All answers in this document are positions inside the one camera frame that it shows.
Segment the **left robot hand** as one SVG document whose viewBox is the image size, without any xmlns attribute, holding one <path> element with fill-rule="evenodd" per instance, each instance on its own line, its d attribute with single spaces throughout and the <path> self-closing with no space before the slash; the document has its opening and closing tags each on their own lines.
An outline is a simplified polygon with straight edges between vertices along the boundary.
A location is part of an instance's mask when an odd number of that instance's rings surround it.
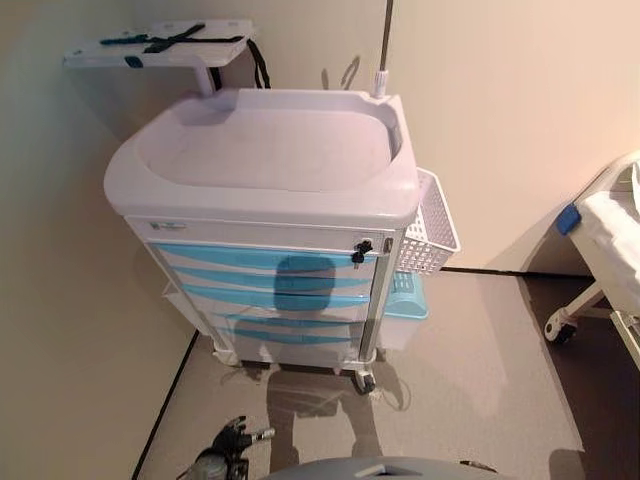
<svg viewBox="0 0 640 480">
<path fill-rule="evenodd" d="M 214 438 L 211 451 L 226 461 L 238 460 L 249 447 L 275 437 L 276 429 L 271 426 L 248 431 L 246 420 L 245 415 L 230 420 Z"/>
</svg>

